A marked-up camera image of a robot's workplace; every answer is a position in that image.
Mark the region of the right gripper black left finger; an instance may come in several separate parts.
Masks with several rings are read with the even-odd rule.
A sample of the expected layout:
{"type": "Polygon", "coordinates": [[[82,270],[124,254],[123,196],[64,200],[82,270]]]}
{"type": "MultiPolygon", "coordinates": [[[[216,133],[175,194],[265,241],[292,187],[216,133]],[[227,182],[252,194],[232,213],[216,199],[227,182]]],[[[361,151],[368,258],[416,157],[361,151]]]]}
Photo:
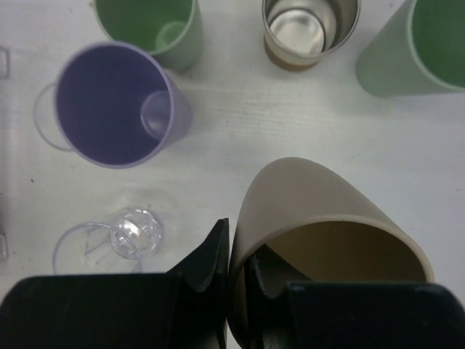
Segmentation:
{"type": "Polygon", "coordinates": [[[3,348],[225,348],[229,221],[165,273],[34,276],[1,303],[3,348]]]}

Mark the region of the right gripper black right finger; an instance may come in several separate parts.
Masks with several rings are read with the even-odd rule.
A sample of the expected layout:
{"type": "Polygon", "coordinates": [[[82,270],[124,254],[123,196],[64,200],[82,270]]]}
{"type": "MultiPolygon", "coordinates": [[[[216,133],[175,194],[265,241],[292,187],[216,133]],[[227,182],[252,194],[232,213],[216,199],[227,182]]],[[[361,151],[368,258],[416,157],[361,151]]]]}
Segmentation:
{"type": "Polygon", "coordinates": [[[245,264],[251,348],[463,348],[464,308],[430,283],[326,283],[268,246],[245,264]]]}

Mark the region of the tall beige cup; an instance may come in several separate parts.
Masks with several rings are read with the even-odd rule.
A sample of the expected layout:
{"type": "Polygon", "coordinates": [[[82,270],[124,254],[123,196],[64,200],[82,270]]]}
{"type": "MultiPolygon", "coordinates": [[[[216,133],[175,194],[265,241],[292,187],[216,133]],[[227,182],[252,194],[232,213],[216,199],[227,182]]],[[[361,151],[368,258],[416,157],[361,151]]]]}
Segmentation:
{"type": "Polygon", "coordinates": [[[307,159],[275,160],[247,190],[232,244],[227,321],[242,348],[244,267],[262,247],[313,281],[434,281],[421,247],[344,178],[307,159]]]}

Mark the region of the clear glass front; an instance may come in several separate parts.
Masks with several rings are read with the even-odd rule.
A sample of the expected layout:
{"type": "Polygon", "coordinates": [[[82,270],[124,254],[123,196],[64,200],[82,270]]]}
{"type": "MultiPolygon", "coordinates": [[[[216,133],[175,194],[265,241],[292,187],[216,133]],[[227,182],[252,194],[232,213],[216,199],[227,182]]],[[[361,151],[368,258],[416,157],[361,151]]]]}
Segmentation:
{"type": "Polygon", "coordinates": [[[149,209],[130,206],[65,231],[55,245],[52,270],[56,275],[141,273],[162,235],[149,209]]]}

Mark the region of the lavender plastic cup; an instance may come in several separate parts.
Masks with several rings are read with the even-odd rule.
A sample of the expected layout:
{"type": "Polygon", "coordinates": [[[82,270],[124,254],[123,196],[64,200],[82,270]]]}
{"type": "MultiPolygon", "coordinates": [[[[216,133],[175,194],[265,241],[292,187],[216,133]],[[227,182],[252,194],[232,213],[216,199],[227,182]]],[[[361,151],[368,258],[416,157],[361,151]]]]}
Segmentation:
{"type": "Polygon", "coordinates": [[[70,149],[111,169],[145,163],[193,123],[190,103],[161,65],[119,41],[75,53],[58,76],[53,107],[70,149]]]}

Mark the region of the small clear faceted glass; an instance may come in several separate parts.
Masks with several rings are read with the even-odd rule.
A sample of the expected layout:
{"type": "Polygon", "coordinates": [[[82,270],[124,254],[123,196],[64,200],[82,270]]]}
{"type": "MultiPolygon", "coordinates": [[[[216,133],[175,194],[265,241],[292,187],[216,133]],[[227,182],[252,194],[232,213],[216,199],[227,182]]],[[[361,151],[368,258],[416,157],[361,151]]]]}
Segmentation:
{"type": "Polygon", "coordinates": [[[33,104],[33,121],[41,139],[52,148],[72,153],[65,136],[57,123],[54,97],[57,84],[52,82],[43,87],[33,104]]]}

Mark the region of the tall light green cup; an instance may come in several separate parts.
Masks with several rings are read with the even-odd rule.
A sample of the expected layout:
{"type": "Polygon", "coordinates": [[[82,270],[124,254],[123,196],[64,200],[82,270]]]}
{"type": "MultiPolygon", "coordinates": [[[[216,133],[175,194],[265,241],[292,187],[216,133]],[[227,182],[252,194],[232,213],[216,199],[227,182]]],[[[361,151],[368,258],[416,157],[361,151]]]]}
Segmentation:
{"type": "Polygon", "coordinates": [[[360,54],[361,87],[377,97],[464,91],[464,2],[405,1],[360,54]]]}

